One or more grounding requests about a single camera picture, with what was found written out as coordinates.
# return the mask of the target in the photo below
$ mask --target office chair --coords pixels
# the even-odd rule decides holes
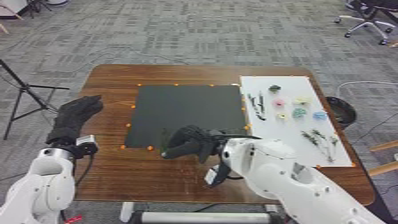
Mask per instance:
[[[393,32],[393,28],[397,27],[391,23],[383,22],[375,19],[377,13],[383,12],[386,16],[398,23],[398,18],[391,14],[391,12],[398,12],[398,1],[395,0],[354,0],[351,2],[352,8],[361,15],[361,18],[354,16],[340,16],[335,20],[335,23],[342,23],[342,19],[351,19],[359,21],[361,23],[349,29],[345,37],[352,37],[352,32],[361,28],[372,26],[383,36],[383,40],[379,42],[381,45],[388,44],[390,36],[388,34]]]

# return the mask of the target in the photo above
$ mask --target black glove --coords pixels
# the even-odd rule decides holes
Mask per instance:
[[[52,144],[57,141],[75,144],[84,123],[102,109],[102,96],[86,96],[61,106],[59,116],[54,119],[54,130],[47,137],[47,144]]]
[[[216,154],[216,146],[217,142],[212,139],[210,133],[191,125],[176,131],[162,157],[175,159],[180,156],[196,154],[200,162],[205,163],[210,155]]]

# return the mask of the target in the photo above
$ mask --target pink object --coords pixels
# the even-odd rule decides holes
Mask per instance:
[[[283,100],[283,99],[276,99],[276,100],[274,100],[274,105],[276,105],[278,107],[283,107],[283,106],[285,106],[285,100]]]

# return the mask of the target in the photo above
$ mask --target chair wheel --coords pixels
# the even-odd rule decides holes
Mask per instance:
[[[390,42],[388,40],[381,40],[379,44],[381,44],[381,45],[386,45],[388,42]]]

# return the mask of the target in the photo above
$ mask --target yellow object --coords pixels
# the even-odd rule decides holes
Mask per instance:
[[[285,120],[288,118],[288,115],[285,113],[280,113],[278,118]]]
[[[312,98],[310,97],[297,97],[296,98],[296,104],[310,104],[312,103]]]

